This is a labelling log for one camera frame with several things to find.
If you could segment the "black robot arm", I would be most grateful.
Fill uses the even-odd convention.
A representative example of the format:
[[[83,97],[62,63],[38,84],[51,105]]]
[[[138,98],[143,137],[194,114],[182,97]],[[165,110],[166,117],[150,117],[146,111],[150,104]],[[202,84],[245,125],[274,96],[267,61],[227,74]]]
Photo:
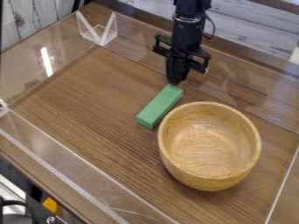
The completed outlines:
[[[209,72],[211,55],[202,49],[206,21],[214,22],[207,15],[211,0],[174,0],[173,35],[158,34],[154,52],[166,58],[166,77],[173,85],[179,85],[191,69],[202,74]]]

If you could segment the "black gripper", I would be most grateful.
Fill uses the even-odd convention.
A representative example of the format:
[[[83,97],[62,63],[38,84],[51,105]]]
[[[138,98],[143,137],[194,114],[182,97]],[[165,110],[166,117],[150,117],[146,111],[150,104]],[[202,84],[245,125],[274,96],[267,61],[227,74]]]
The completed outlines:
[[[191,69],[207,73],[211,55],[202,49],[206,19],[206,15],[174,16],[171,36],[154,36],[154,52],[166,57],[166,76],[170,84],[181,84]]]

